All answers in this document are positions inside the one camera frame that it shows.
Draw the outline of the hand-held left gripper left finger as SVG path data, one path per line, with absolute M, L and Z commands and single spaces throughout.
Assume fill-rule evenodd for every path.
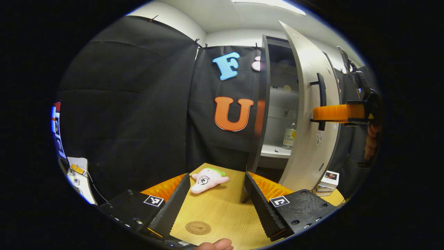
M 99 206 L 99 211 L 145 237 L 167 240 L 190 189 L 185 173 L 146 190 L 127 190 Z

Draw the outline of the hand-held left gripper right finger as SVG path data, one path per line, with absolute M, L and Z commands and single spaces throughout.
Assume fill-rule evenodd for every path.
M 251 172 L 245 174 L 244 187 L 271 241 L 301 234 L 337 208 L 312 191 L 293 192 Z

